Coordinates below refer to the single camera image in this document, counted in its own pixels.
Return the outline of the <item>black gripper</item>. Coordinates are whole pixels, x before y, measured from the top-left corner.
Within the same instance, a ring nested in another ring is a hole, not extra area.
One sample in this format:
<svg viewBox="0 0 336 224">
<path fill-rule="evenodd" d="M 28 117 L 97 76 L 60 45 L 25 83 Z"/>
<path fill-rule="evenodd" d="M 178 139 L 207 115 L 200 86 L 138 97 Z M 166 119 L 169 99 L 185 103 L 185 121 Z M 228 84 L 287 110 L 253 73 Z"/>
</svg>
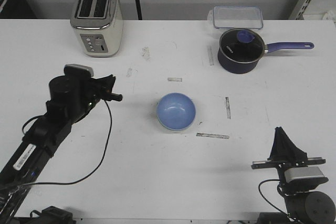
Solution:
<svg viewBox="0 0 336 224">
<path fill-rule="evenodd" d="M 308 157 L 307 153 L 295 146 L 282 127 L 275 128 L 274 141 L 268 159 L 253 161 L 252 169 L 289 169 L 322 165 L 326 159 L 322 157 Z"/>
<path fill-rule="evenodd" d="M 116 77 L 109 75 L 103 78 L 88 78 L 86 80 L 86 102 L 98 103 L 104 101 L 122 101 L 123 95 L 112 92 Z"/>
</svg>

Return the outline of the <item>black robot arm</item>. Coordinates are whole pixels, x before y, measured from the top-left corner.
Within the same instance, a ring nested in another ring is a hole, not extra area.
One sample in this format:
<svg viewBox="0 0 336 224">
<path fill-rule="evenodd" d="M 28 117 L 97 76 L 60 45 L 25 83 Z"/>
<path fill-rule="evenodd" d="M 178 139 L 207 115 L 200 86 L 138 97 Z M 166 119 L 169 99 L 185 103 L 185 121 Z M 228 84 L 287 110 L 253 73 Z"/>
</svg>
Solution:
<svg viewBox="0 0 336 224">
<path fill-rule="evenodd" d="M 25 133 L 22 143 L 1 171 L 1 223 L 9 223 L 31 186 L 69 135 L 100 101 L 121 101 L 112 93 L 115 76 L 94 79 L 63 75 L 49 83 L 46 113 Z"/>
<path fill-rule="evenodd" d="M 278 194 L 284 199 L 286 210 L 261 212 L 257 223 L 334 223 L 335 203 L 316 188 L 328 182 L 319 165 L 322 157 L 308 157 L 295 146 L 283 128 L 275 128 L 270 156 L 254 161 L 252 169 L 275 168 Z"/>
</svg>

